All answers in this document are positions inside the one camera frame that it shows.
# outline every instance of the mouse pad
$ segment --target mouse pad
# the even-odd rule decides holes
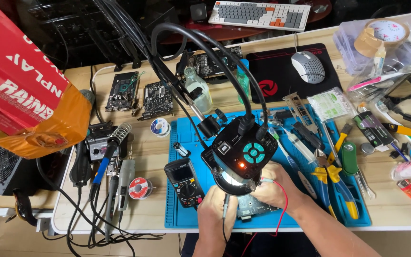
[[[342,88],[324,44],[298,46],[297,50],[309,51],[318,57],[326,73],[326,77],[322,82],[310,84],[301,79],[291,63],[291,57],[296,53],[294,47],[251,53],[246,56],[250,72],[263,91],[266,102],[283,101],[284,96],[294,92],[297,92],[301,99],[305,99],[307,96],[316,95],[336,86]],[[260,103],[253,88],[251,93],[253,102]]]

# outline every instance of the computer mouse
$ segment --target computer mouse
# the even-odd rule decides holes
[[[317,56],[308,51],[297,52],[291,57],[291,62],[300,78],[307,83],[318,84],[325,77],[323,64]]]

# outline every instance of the blue silicone repair mat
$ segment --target blue silicone repair mat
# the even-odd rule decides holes
[[[314,115],[314,112],[311,110],[310,105],[305,105],[308,109],[309,113],[312,115],[312,118],[315,119],[317,125],[320,124],[320,120]],[[286,109],[287,107],[281,108],[271,108],[271,111],[274,110],[281,110]],[[260,116],[261,110],[253,111],[255,117]],[[237,113],[229,113],[226,114],[228,119],[232,119],[237,116],[244,115],[244,112],[237,112]],[[193,117],[193,121],[197,124],[199,120],[197,117]],[[288,118],[284,121],[284,128],[288,131],[295,133],[299,138],[300,135],[294,131],[292,124],[295,123],[294,118]],[[331,134],[331,137],[334,143],[338,140],[338,132],[337,128],[334,123],[328,123],[327,126],[330,128],[331,131],[334,133]],[[195,168],[199,183],[201,184],[204,193],[207,194],[209,188],[215,184],[212,174],[208,167],[204,164],[201,159],[201,152],[203,148],[198,141],[197,136],[195,135],[194,129],[188,120],[188,118],[179,118],[177,121],[173,121],[171,123],[172,131],[170,135],[170,149],[169,149],[169,162],[177,160],[181,158],[181,156],[175,151],[172,147],[174,142],[179,142],[191,152],[190,159],[193,163],[193,167]],[[293,146],[293,144],[288,140],[288,137],[285,132],[280,127],[274,126],[277,133],[280,136],[280,141],[283,147],[288,151],[289,155],[296,161],[298,166],[301,169],[301,172],[309,179],[312,183],[313,187],[315,187],[316,192],[318,193],[318,179],[314,175],[310,175],[311,172],[314,172],[315,165],[314,164],[307,164],[306,159],[303,155]],[[323,137],[321,138],[323,143],[326,146],[324,152],[329,153],[331,152],[331,148],[328,144],[328,139],[326,138],[324,131],[322,130]],[[205,140],[207,145],[210,145],[213,142],[214,138],[210,138],[209,140]],[[314,150],[307,142],[304,142],[307,147],[309,147],[312,151]],[[297,187],[302,190],[304,193],[307,194],[304,186],[302,185],[300,178],[297,175],[297,172],[294,172],[289,165],[286,157],[283,155],[280,149],[277,149],[277,152],[271,159],[272,161],[280,163],[285,170],[289,173],[290,177],[297,185]],[[328,192],[329,192],[329,199],[331,201],[331,205],[334,208],[334,212],[337,215],[338,220],[347,227],[360,227],[360,226],[370,226],[371,222],[369,219],[369,215],[367,213],[367,209],[364,205],[364,201],[362,199],[361,193],[357,187],[356,181],[354,177],[345,176],[343,172],[340,172],[340,177],[343,179],[345,184],[349,187],[352,195],[356,200],[357,209],[359,211],[359,219],[352,219],[346,208],[345,202],[343,200],[342,195],[335,189],[332,182],[329,180],[328,182]],[[321,200],[318,198],[316,200],[319,206],[323,206]],[[263,213],[254,215],[251,218],[251,221],[242,222],[241,219],[237,219],[234,225],[234,228],[275,228],[277,227],[278,220],[280,218],[282,210],[279,209],[277,211]],[[174,192],[174,189],[170,182],[168,181],[167,190],[166,190],[166,213],[165,213],[165,221],[164,226],[166,228],[178,228],[178,229],[190,229],[190,228],[197,228],[198,227],[198,219],[197,213],[194,208],[183,208],[180,205],[180,202],[177,200],[177,196]],[[288,214],[285,213],[283,216],[282,222],[280,227],[287,228],[287,227],[299,227],[299,225],[291,218]]]

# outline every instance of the teal bottle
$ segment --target teal bottle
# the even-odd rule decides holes
[[[247,59],[240,59],[242,61],[243,65],[245,65],[248,68],[248,60]],[[243,72],[243,70],[237,66],[237,81],[239,82],[240,86],[243,88],[243,91],[247,96],[249,96],[250,92],[250,80],[248,79],[247,75]],[[243,104],[242,98],[240,96],[237,96],[237,99],[239,100],[240,103]]]

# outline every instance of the circuit board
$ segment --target circuit board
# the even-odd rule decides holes
[[[239,59],[242,59],[242,49],[240,46],[228,48]],[[231,71],[237,69],[237,63],[233,62],[231,58],[225,56],[220,50],[215,50],[215,53],[221,60],[229,67]],[[196,73],[201,78],[209,78],[223,73],[223,71],[216,65],[214,61],[207,54],[197,54],[190,57],[189,63],[195,67]]]
[[[137,120],[172,114],[172,95],[161,82],[145,86],[143,109],[142,117]]]
[[[276,211],[279,208],[262,203],[251,195],[244,195],[237,197],[239,201],[239,209],[237,210],[237,217],[242,221],[249,221],[252,215],[262,214],[265,212]]]
[[[106,112],[128,111],[133,108],[139,84],[138,72],[116,74],[107,100]]]

